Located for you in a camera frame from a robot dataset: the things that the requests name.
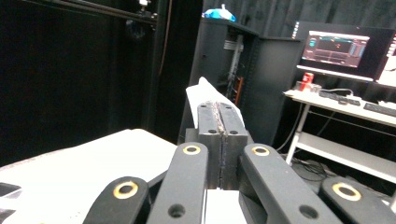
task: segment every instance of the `desk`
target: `desk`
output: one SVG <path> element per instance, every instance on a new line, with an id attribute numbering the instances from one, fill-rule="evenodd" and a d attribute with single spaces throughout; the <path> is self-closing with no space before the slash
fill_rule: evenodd
<path id="1" fill-rule="evenodd" d="M 15 203 L 0 200 L 0 210 L 16 208 L 3 223 L 81 224 L 108 183 L 135 176 L 153 184 L 168 169 L 176 148 L 144 130 L 125 130 L 1 167 L 0 183 L 22 187 Z M 238 195 L 209 190 L 206 223 L 246 223 Z"/>
<path id="2" fill-rule="evenodd" d="M 291 141 L 289 153 L 286 158 L 287 164 L 290 164 L 294 151 L 298 147 L 329 160 L 337 161 L 354 169 L 358 169 L 367 174 L 396 183 L 395 162 L 378 158 L 357 149 L 346 147 L 303 132 L 306 116 L 311 105 L 360 119 L 368 119 L 391 127 L 396 127 L 396 118 L 365 110 L 362 108 L 364 103 L 361 106 L 339 105 L 337 101 L 319 97 L 317 94 L 311 92 L 287 91 L 285 95 L 294 101 L 305 104 L 300 122 Z"/>

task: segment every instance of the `dark background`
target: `dark background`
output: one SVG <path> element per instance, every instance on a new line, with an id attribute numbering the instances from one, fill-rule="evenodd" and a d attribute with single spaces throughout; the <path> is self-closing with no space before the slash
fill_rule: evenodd
<path id="1" fill-rule="evenodd" d="M 175 143 L 201 13 L 221 3 L 238 23 L 261 36 L 290 37 L 296 21 L 396 29 L 396 3 L 391 0 L 153 0 L 152 10 L 162 10 L 165 20 L 136 41 L 125 33 L 125 19 L 35 2 L 41 5 L 0 1 L 0 166 L 124 129 L 144 128 Z M 91 2 L 130 12 L 140 9 L 137 0 Z M 168 32 L 157 36 L 167 24 Z M 394 89 L 339 78 L 317 82 L 396 103 Z M 282 120 L 274 147 L 286 139 L 294 119 Z M 306 128 L 318 132 L 318 123 L 325 122 L 317 119 Z M 340 129 L 336 122 L 326 132 L 395 159 L 394 137 L 383 140 L 354 128 Z"/>

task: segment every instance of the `black curtain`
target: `black curtain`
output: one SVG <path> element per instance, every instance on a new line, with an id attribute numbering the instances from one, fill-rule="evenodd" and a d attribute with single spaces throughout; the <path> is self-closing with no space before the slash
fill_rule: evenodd
<path id="1" fill-rule="evenodd" d="M 297 21 L 396 28 L 392 0 L 205 0 L 204 11 L 221 4 L 262 36 L 290 37 Z"/>
<path id="2" fill-rule="evenodd" d="M 142 127 L 155 33 L 136 42 L 125 22 L 49 1 L 0 1 L 0 166 Z"/>

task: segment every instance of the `desk leg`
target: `desk leg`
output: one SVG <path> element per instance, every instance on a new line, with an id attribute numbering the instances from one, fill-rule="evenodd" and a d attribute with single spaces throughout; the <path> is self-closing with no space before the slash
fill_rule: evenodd
<path id="1" fill-rule="evenodd" d="M 301 115 L 301 118 L 300 118 L 300 122 L 298 123 L 298 126 L 297 126 L 297 130 L 294 133 L 293 140 L 291 141 L 291 145 L 290 145 L 289 152 L 288 152 L 288 157 L 286 158 L 286 163 L 289 165 L 291 165 L 291 159 L 293 159 L 294 151 L 296 150 L 298 140 L 300 139 L 300 133 L 303 130 L 306 116 L 308 115 L 309 106 L 310 105 L 305 105 L 303 114 Z"/>

